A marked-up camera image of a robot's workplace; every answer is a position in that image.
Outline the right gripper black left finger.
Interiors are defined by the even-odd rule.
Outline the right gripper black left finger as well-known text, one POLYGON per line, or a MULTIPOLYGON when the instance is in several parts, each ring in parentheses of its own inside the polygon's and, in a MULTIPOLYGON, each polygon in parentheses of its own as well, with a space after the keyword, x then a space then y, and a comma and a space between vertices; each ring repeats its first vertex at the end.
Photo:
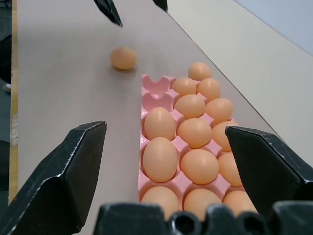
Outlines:
POLYGON ((0 219, 0 235, 73 235, 96 190, 105 121, 80 125, 35 168, 0 219))

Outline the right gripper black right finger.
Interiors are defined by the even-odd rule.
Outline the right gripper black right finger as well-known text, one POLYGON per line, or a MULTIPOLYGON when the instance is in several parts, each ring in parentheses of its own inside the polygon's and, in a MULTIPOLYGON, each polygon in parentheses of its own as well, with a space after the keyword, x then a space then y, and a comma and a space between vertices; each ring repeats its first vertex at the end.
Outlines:
POLYGON ((225 135, 258 213, 269 213, 275 203, 313 210, 313 167, 279 137, 240 126, 226 127, 225 135))

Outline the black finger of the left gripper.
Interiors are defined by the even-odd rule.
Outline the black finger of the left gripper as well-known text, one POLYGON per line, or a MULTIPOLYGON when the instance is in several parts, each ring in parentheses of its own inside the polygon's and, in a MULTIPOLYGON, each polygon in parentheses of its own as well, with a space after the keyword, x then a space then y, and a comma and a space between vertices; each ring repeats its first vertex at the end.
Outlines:
POLYGON ((97 8, 114 24, 122 27, 122 21, 112 0, 94 0, 97 8))
POLYGON ((161 8, 163 11, 168 11, 168 3, 167 0, 153 0, 156 6, 161 8))

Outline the brown egg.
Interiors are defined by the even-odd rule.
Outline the brown egg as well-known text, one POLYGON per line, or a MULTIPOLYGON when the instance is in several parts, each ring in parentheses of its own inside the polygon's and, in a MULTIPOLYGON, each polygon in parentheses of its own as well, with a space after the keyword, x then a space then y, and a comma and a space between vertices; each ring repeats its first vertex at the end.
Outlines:
POLYGON ((175 137, 176 121, 165 108, 153 108, 145 117, 144 132, 149 140, 163 137, 171 141, 175 137))
POLYGON ((235 190, 229 192, 225 195, 223 203, 231 209, 235 217, 238 217, 243 212, 258 213, 248 194, 244 191, 235 190))
POLYGON ((178 160, 175 146, 168 139, 157 137, 146 145, 142 166, 148 178, 163 183, 175 175, 178 160))
POLYGON ((207 102, 221 97, 221 87, 213 78, 205 78, 197 86, 197 94, 206 97, 207 102))
POLYGON ((210 190, 198 188, 189 192, 183 202, 183 210, 194 214, 203 221, 206 210, 212 204, 221 204, 220 198, 210 190))
POLYGON ((174 105, 184 119, 199 118, 204 114, 205 102, 203 98, 196 94, 188 94, 181 97, 174 105))
POLYGON ((222 148, 223 152, 231 150, 227 136, 225 135, 225 129, 227 126, 239 126, 234 121, 225 121, 219 123, 212 129, 212 139, 222 148))
POLYGON ((232 187, 239 187, 242 181, 232 152, 222 154, 218 158, 219 173, 227 180, 232 187))
POLYGON ((212 71, 207 64, 196 62, 190 65, 188 77, 196 81, 202 81, 206 78, 212 78, 212 71))
POLYGON ((116 47, 110 53, 111 65, 119 70, 131 70, 136 66, 137 53, 129 47, 116 47))
POLYGON ((209 151, 194 149, 182 157, 180 169, 194 184, 205 185, 217 178, 219 162, 209 151))
POLYGON ((177 92, 180 97, 188 94, 196 94, 197 84, 194 80, 188 77, 177 78, 171 88, 177 92))
POLYGON ((212 128, 208 122, 200 118, 184 121, 177 130, 177 135, 192 149, 207 145, 212 137, 212 128))
POLYGON ((180 210, 180 203, 176 194, 171 189, 163 186, 149 189, 143 195, 141 203, 160 206, 165 220, 168 220, 174 213, 180 210))
POLYGON ((234 105, 227 98, 217 98, 208 102, 205 106, 205 112, 214 120, 214 124, 229 121, 233 114, 234 105))

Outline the pink plastic egg tray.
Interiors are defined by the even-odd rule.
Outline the pink plastic egg tray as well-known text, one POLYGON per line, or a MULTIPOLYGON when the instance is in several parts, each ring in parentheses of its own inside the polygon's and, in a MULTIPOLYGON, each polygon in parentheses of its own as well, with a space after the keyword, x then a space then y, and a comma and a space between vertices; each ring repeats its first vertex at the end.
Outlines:
MULTIPOLYGON (((214 181, 205 185, 198 185, 190 181, 181 171, 180 161, 182 157, 187 152, 194 150, 194 149, 190 148, 188 144, 185 141, 183 141, 180 138, 180 136, 177 135, 178 127, 187 119, 184 119, 184 116, 181 113, 179 113, 176 109, 174 109, 175 103, 181 98, 180 95, 171 88, 173 82, 176 79, 177 78, 164 76, 159 81, 154 82, 150 79, 150 76, 148 75, 144 75, 142 77, 140 162, 139 162, 139 177, 138 177, 139 201, 141 202, 143 195, 149 189, 153 187, 157 187, 157 186, 163 186, 163 187, 167 187, 171 189, 176 194, 176 196, 179 199, 180 210, 183 211, 183 202, 185 200, 186 195, 192 190, 195 190, 198 188, 204 188, 204 189, 212 191, 220 198, 221 201, 223 201, 225 195, 231 191, 240 190, 240 191, 246 192, 243 185, 239 187, 232 187, 230 183, 227 180, 225 180, 224 177, 220 173, 218 174, 217 178, 214 181), (156 107, 165 108, 167 111, 170 112, 170 114, 176 121, 175 137, 170 142, 175 146, 177 154, 178 154, 179 160, 178 160, 178 165, 177 165, 177 171, 175 175, 169 181, 163 182, 163 183, 154 182, 150 178, 148 178, 142 166, 142 157, 143 157, 144 149, 146 145, 151 141, 146 138, 146 135, 144 132, 144 120, 145 120, 146 115, 153 108, 156 108, 156 107)), ((196 95, 199 95, 201 98, 203 98, 205 105, 208 103, 206 97, 197 93, 196 95)), ((204 112, 204 114, 201 115, 199 118, 208 122, 212 129, 216 126, 214 124, 213 118, 211 118, 206 112, 204 112)), ((212 139, 212 137, 211 137, 210 142, 207 145, 201 148, 197 148, 197 149, 203 149, 203 150, 209 151, 217 158, 217 160, 219 156, 227 153, 227 152, 222 151, 222 148, 212 139)))

